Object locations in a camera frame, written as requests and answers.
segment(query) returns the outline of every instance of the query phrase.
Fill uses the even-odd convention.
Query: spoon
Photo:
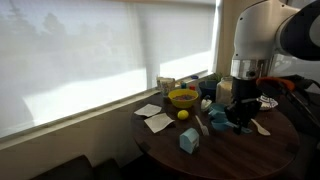
[[[267,131],[266,129],[264,129],[262,126],[260,126],[260,124],[254,120],[254,119],[251,119],[251,121],[257,126],[258,128],[258,132],[261,134],[261,135],[264,135],[264,136],[270,136],[270,132]]]

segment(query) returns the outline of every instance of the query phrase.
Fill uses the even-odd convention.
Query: yellow bowl
[[[192,99],[189,100],[178,100],[175,99],[175,97],[177,96],[182,96],[182,95],[189,95],[189,96],[193,96]],[[198,93],[197,91],[194,90],[190,90],[190,89],[176,89],[176,90],[172,90],[169,92],[168,97],[171,100],[171,103],[180,109],[186,109],[191,107],[194,102],[196,102],[196,99],[198,98]]]

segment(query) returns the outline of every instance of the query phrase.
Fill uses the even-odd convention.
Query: floor
[[[313,161],[311,162],[305,180],[320,179],[319,173],[320,151],[317,151]],[[133,162],[121,168],[124,180],[183,180],[175,174],[169,173],[157,164],[152,162],[147,156],[140,156]]]
[[[163,170],[146,156],[140,156],[122,167],[121,171],[125,180],[181,180],[179,176]]]

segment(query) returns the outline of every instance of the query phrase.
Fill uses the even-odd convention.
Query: window sill
[[[184,81],[188,84],[196,85],[199,81],[203,80],[206,76],[208,76],[207,72],[201,72],[197,74],[199,79],[191,79],[190,77],[179,79],[177,81]],[[120,107],[123,107],[125,105],[140,101],[142,99],[145,99],[149,96],[154,95],[155,93],[158,93],[159,91],[156,89],[150,89],[146,90],[144,92],[141,92],[139,94],[106,104],[101,107],[97,107],[94,109],[90,109],[85,112],[81,112],[79,114],[75,114],[60,120],[57,120],[55,122],[47,123],[38,127],[34,127],[16,134],[12,134],[6,137],[3,137],[0,139],[0,150],[12,147],[14,145],[32,140],[34,138],[46,135],[48,133],[52,133],[54,131],[57,131],[59,129],[77,124],[79,122],[89,120],[93,117],[99,116],[101,114],[110,112],[112,110],[118,109]]]

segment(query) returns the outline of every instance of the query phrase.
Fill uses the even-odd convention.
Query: lemon
[[[184,119],[187,119],[189,117],[189,113],[186,110],[181,110],[181,111],[178,112],[177,116],[178,116],[178,118],[180,120],[184,120]]]

